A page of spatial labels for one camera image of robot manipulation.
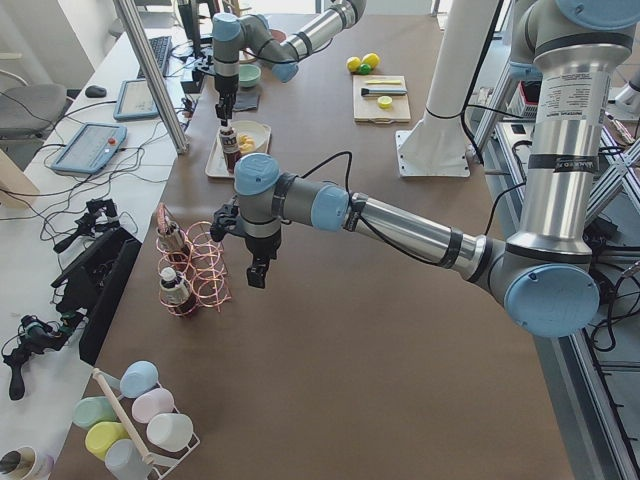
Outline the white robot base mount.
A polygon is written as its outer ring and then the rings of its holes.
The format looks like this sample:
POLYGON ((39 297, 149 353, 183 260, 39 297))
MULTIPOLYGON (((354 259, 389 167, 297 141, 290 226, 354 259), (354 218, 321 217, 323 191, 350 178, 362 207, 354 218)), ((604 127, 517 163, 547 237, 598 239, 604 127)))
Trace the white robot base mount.
POLYGON ((411 130, 396 131, 395 141, 402 177, 470 176, 459 117, 439 119, 425 112, 411 130))

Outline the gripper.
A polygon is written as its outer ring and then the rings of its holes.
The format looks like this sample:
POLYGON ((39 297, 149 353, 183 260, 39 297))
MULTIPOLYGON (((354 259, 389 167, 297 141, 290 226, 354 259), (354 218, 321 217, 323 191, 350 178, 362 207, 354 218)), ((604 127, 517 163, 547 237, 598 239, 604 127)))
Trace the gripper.
POLYGON ((235 97, 238 91, 238 75, 215 75, 214 86, 220 98, 216 105, 217 117, 230 120, 233 116, 235 97))
POLYGON ((281 246, 281 230, 267 237, 245 235, 245 245, 256 261, 256 267, 251 266, 246 270, 249 286, 266 287, 266 276, 270 266, 270 259, 277 258, 277 250, 281 246))

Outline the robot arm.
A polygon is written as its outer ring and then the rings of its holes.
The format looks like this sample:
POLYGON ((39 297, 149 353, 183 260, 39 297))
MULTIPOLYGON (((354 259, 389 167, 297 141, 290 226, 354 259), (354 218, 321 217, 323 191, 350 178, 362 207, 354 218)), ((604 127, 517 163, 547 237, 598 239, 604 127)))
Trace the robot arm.
POLYGON ((507 326, 557 338, 594 316, 581 234, 597 120, 541 124, 524 231, 507 241, 481 235, 489 199, 453 116, 495 5, 460 1, 454 9, 462 25, 449 31, 426 16, 364 16, 289 85, 268 75, 258 118, 276 141, 240 167, 239 219, 264 245, 283 222, 293 229, 269 286, 238 288, 230 317, 239 325, 294 331, 415 317, 479 332, 505 306, 507 326), (350 111, 340 60, 360 49, 378 52, 385 73, 406 77, 411 109, 428 97, 401 150, 407 165, 456 167, 461 177, 392 178, 391 129, 368 127, 350 111))
POLYGON ((266 284, 271 261, 281 245, 283 221, 324 231, 337 231, 349 213, 350 193, 330 182, 314 182, 281 172, 265 153, 242 154, 231 119, 239 88, 239 54, 249 50, 281 82, 290 81, 301 61, 309 58, 340 32, 353 27, 366 9, 363 1, 335 1, 298 31, 277 41, 261 15, 237 17, 219 13, 213 18, 215 107, 220 120, 218 138, 228 171, 234 178, 235 200, 216 211, 210 233, 220 241, 227 234, 244 239, 252 255, 247 282, 266 284))

